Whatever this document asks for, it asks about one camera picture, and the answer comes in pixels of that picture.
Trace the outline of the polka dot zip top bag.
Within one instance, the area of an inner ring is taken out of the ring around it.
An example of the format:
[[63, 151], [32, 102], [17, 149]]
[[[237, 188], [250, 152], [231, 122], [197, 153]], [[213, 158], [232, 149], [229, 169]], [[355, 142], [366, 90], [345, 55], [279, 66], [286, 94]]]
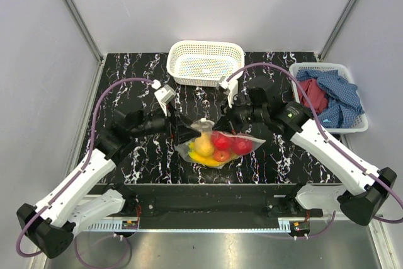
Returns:
[[201, 134], [175, 147], [183, 160], [209, 168], [222, 168], [225, 164], [252, 153], [265, 140], [249, 134], [230, 134], [213, 129], [213, 122], [206, 118], [191, 124]]

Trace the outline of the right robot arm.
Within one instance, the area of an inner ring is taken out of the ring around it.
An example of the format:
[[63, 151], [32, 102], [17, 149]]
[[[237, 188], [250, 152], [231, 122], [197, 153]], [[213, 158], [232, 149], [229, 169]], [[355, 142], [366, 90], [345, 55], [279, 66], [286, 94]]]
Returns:
[[311, 209], [340, 211], [358, 225], [369, 225], [389, 196], [396, 173], [362, 160], [317, 123], [308, 108], [295, 101], [283, 102], [263, 77], [249, 82], [247, 96], [233, 94], [235, 86], [234, 81], [218, 85], [227, 100], [220, 106], [214, 130], [236, 134], [246, 125], [262, 123], [305, 149], [341, 182], [298, 185], [285, 198], [285, 210], [296, 217]]

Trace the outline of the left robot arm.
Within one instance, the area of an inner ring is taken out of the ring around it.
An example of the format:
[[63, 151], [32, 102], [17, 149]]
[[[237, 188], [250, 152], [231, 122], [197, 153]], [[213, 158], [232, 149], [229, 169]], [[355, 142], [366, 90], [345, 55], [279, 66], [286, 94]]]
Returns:
[[98, 135], [95, 148], [63, 182], [36, 205], [24, 203], [17, 210], [21, 234], [52, 259], [61, 255], [81, 231], [104, 217], [134, 214], [137, 196], [125, 185], [113, 185], [83, 205], [80, 201], [134, 150], [137, 138], [166, 134], [180, 145], [201, 135], [191, 124], [172, 106], [150, 113], [116, 110], [112, 123]]

